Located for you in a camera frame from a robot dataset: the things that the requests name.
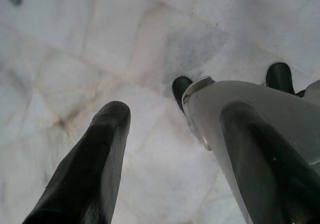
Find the black rubber foot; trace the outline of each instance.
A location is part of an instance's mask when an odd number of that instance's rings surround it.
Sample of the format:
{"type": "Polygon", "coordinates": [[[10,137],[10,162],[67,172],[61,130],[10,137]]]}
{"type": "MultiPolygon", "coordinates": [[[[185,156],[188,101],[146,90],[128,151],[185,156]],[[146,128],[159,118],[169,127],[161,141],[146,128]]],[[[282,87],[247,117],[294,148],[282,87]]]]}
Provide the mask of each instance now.
{"type": "Polygon", "coordinates": [[[295,95],[290,67],[286,63],[272,64],[265,79],[267,87],[295,95]]]}
{"type": "Polygon", "coordinates": [[[182,95],[191,84],[192,84],[192,80],[190,80],[188,77],[185,77],[185,76],[178,77],[173,81],[173,84],[172,84],[172,92],[173,92],[174,98],[180,110],[183,113],[185,112],[182,107],[182,95]]]}

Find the silver metal body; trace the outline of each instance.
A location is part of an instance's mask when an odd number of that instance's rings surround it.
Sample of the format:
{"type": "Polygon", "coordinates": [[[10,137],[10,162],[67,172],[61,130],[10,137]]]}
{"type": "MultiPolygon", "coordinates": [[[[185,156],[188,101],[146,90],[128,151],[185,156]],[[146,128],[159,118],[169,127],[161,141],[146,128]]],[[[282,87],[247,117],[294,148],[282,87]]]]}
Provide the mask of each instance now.
{"type": "Polygon", "coordinates": [[[247,101],[281,133],[320,174],[320,81],[311,84],[305,98],[242,81],[194,82],[182,97],[183,110],[195,136],[213,150],[247,223],[250,216],[240,194],[224,144],[220,114],[233,101],[247,101]]]}

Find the white marble floor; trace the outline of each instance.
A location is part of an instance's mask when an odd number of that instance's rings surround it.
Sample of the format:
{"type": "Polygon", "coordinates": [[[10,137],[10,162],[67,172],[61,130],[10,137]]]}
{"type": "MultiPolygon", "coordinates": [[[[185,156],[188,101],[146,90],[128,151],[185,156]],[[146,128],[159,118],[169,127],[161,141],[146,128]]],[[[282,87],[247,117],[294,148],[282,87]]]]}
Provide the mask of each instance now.
{"type": "Polygon", "coordinates": [[[0,223],[23,221],[112,100],[132,115],[113,224],[244,223],[172,81],[262,84],[285,61],[300,91],[320,77],[319,10],[320,0],[0,0],[0,223]]]}

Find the marble floor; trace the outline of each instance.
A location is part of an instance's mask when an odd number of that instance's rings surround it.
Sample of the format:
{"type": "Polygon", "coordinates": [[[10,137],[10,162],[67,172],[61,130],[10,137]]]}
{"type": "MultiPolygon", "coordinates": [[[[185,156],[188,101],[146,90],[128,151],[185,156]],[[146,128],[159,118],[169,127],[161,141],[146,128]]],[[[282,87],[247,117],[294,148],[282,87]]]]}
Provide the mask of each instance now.
{"type": "Polygon", "coordinates": [[[174,78],[320,77],[320,0],[0,0],[0,223],[19,224],[107,102],[131,109],[112,224],[243,224],[174,78]]]}

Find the black rubber cap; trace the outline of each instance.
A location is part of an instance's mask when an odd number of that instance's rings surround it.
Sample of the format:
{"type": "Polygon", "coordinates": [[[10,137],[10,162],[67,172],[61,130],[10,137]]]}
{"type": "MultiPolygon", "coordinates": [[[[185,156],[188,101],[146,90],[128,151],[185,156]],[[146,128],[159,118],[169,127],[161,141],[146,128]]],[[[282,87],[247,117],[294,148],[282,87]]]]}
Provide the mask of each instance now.
{"type": "Polygon", "coordinates": [[[266,86],[295,95],[290,67],[283,62],[272,64],[266,73],[266,86]]]}
{"type": "Polygon", "coordinates": [[[172,84],[172,92],[174,95],[174,98],[176,100],[176,103],[178,104],[180,110],[184,112],[184,109],[182,107],[182,96],[185,92],[185,90],[192,84],[192,80],[185,76],[180,76],[176,78],[173,81],[172,84]]]}

